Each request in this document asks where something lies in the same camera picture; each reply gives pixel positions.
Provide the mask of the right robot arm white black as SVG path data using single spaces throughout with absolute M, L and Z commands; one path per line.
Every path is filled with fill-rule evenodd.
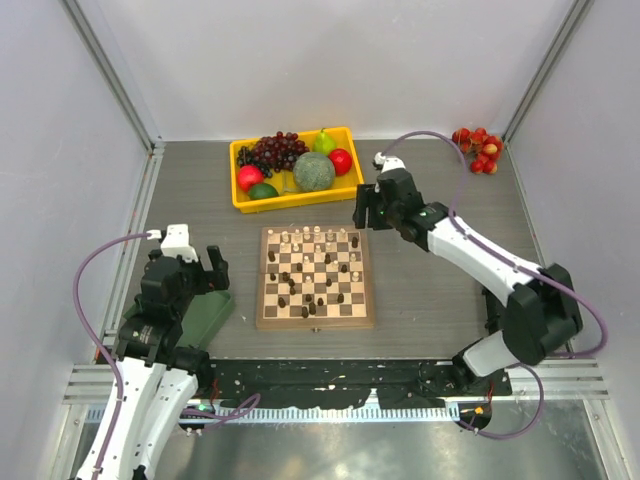
M 489 333 L 453 357 L 453 381 L 460 389 L 514 364 L 535 366 L 583 328 L 566 269 L 543 268 L 512 255 L 445 205 L 425 202 L 404 168 L 358 186 L 353 221 L 358 229 L 396 230 L 484 288 Z

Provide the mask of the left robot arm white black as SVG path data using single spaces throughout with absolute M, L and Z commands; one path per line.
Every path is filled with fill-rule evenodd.
M 118 331 L 108 403 L 77 478 L 154 478 L 188 400 L 212 384 L 209 354 L 179 343 L 192 303 L 230 286 L 220 249 L 210 246 L 207 254 L 210 269 L 199 259 L 150 252 L 140 291 Z

